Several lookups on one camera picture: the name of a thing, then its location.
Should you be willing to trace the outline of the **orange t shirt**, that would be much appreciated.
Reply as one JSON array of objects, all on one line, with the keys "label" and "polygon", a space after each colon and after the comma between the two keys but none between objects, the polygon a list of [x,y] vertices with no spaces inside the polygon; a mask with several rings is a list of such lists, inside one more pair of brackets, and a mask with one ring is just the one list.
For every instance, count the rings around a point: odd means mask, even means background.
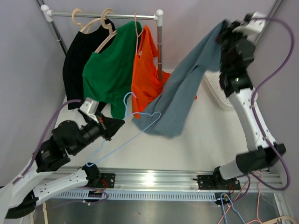
[{"label": "orange t shirt", "polygon": [[134,58],[133,77],[131,91],[132,112],[136,119],[140,118],[139,112],[143,112],[147,105],[156,99],[162,92],[170,73],[162,72],[162,81],[158,78],[158,70],[154,58],[158,57],[158,50],[148,26],[141,33],[138,51]]}]

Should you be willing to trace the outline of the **grey-blue t shirt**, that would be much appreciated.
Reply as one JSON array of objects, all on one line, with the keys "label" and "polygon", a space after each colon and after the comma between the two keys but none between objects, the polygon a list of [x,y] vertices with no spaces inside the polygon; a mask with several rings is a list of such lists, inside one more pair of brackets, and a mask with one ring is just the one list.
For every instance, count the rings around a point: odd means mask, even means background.
[{"label": "grey-blue t shirt", "polygon": [[147,105],[139,119],[133,119],[138,129],[168,138],[182,133],[205,72],[220,69],[221,45],[216,37],[227,25],[227,20],[221,21],[179,63],[162,93]]}]

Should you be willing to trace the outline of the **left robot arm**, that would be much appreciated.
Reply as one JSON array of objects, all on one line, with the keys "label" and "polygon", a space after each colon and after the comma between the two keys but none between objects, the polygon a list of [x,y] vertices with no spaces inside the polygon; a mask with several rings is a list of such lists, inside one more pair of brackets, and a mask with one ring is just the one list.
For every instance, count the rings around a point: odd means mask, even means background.
[{"label": "left robot arm", "polygon": [[60,123],[52,130],[51,137],[41,144],[31,168],[21,175],[19,181],[0,189],[1,221],[24,217],[64,191],[98,186],[101,172],[90,162],[69,176],[45,184],[41,181],[69,163],[71,155],[76,156],[99,137],[111,140],[124,123],[122,119],[109,118],[101,113],[85,126],[78,126],[72,120]]}]

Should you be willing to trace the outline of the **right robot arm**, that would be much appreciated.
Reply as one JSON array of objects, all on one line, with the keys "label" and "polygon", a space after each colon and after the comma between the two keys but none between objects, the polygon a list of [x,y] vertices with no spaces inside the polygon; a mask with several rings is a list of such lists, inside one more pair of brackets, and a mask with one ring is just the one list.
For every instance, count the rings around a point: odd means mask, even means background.
[{"label": "right robot arm", "polygon": [[252,23],[225,21],[215,39],[221,45],[220,87],[237,113],[248,149],[214,170],[213,185],[218,189],[225,188],[233,178],[270,168],[281,161],[286,152],[284,144],[276,142],[261,116],[256,102],[257,91],[247,73],[256,49],[247,39],[252,30]]}]

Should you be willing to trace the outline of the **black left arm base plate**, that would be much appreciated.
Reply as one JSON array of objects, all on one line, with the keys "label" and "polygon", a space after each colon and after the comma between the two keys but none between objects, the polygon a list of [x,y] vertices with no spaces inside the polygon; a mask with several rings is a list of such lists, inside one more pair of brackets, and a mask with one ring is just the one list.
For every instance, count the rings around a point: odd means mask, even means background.
[{"label": "black left arm base plate", "polygon": [[115,185],[115,178],[115,173],[101,173],[101,178],[95,187],[100,189],[113,189]]}]

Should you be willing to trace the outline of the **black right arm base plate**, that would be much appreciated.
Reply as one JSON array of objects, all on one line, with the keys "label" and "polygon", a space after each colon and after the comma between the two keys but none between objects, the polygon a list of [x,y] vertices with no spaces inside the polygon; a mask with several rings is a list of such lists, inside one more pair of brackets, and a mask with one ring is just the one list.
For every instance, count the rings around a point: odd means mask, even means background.
[{"label": "black right arm base plate", "polygon": [[200,190],[240,190],[241,186],[236,178],[224,180],[219,175],[197,175],[193,178]]}]

